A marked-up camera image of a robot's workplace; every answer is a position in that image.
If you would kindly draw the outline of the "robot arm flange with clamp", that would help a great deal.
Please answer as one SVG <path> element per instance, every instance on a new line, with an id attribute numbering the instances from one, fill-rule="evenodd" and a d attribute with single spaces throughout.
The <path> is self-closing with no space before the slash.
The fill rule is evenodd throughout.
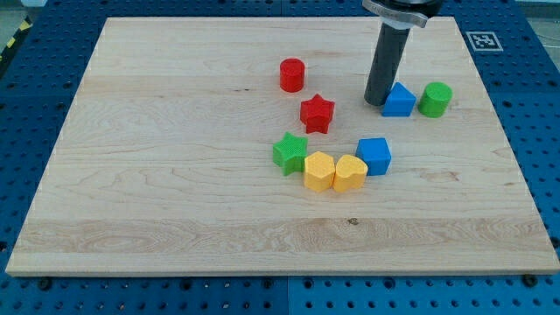
<path id="1" fill-rule="evenodd" d="M 424 28 L 440 11 L 443 0 L 363 0 L 362 7 L 397 30 Z"/>

